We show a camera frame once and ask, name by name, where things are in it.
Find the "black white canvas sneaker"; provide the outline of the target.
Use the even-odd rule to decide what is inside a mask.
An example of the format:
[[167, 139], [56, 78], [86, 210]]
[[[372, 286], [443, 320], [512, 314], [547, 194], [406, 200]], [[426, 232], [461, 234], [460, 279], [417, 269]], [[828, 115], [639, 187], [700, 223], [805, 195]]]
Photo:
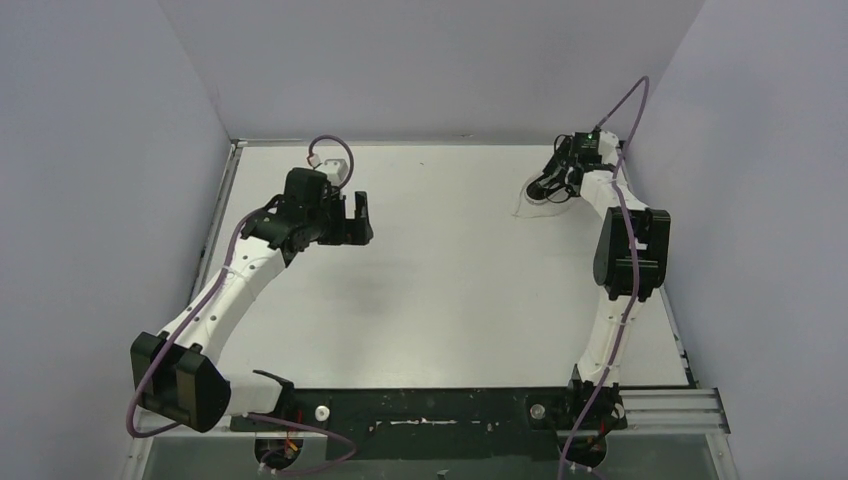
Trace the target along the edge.
[[562, 178], [539, 176], [531, 179], [523, 188], [525, 199], [534, 205], [562, 205], [576, 197], [573, 188]]

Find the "white shoelace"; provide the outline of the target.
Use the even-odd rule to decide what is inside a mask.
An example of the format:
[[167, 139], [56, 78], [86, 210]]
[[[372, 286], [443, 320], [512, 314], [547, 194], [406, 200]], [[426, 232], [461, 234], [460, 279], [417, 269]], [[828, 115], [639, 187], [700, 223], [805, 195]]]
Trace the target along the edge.
[[568, 203], [554, 203], [548, 200], [532, 200], [520, 196], [515, 203], [511, 216], [517, 219], [541, 219], [556, 217], [569, 208]]

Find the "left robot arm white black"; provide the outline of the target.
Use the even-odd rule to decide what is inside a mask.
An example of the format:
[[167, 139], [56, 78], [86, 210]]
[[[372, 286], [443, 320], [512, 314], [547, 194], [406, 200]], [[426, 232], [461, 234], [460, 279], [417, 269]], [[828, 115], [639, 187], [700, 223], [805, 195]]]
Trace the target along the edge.
[[352, 169], [343, 159], [288, 172], [284, 190], [251, 211], [234, 228], [224, 261], [186, 310], [159, 333], [142, 332], [130, 359], [135, 392], [126, 426], [137, 408], [158, 414], [170, 427], [211, 430], [225, 416], [256, 413], [281, 427], [295, 416], [289, 381], [261, 370], [224, 373], [220, 356], [239, 322], [261, 292], [310, 245], [364, 246], [373, 237], [368, 199], [354, 194], [354, 215], [346, 215], [343, 188]]

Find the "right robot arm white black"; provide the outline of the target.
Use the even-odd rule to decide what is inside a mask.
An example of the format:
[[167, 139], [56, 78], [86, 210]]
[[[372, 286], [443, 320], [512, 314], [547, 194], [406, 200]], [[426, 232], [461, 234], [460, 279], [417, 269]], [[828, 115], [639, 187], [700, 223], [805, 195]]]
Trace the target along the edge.
[[602, 221], [592, 261], [600, 289], [596, 317], [575, 365], [562, 411], [578, 427], [607, 427], [622, 417], [620, 370], [643, 304], [664, 283], [671, 218], [640, 200], [622, 172], [622, 142], [594, 130], [559, 136], [543, 176], [530, 189], [588, 203]]

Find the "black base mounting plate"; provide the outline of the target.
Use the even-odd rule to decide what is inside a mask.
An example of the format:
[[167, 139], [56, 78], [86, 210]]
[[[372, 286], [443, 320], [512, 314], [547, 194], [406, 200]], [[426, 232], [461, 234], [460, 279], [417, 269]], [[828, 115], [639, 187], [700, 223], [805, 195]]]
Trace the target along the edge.
[[595, 452], [628, 426], [618, 390], [591, 387], [295, 389], [274, 416], [351, 440], [355, 459], [555, 460]]

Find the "aluminium frame rail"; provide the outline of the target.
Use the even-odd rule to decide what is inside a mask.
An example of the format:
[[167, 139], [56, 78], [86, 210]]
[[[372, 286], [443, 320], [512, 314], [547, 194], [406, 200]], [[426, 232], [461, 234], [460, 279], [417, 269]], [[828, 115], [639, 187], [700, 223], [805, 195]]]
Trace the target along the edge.
[[[436, 388], [377, 388], [436, 389]], [[666, 433], [726, 433], [728, 422], [720, 395], [715, 389], [691, 388], [622, 388], [620, 395], [628, 426], [608, 435]], [[299, 439], [318, 436], [324, 430], [285, 420], [285, 424], [269, 419], [252, 420], [245, 413], [226, 414], [212, 423], [210, 434], [232, 433], [261, 439]]]

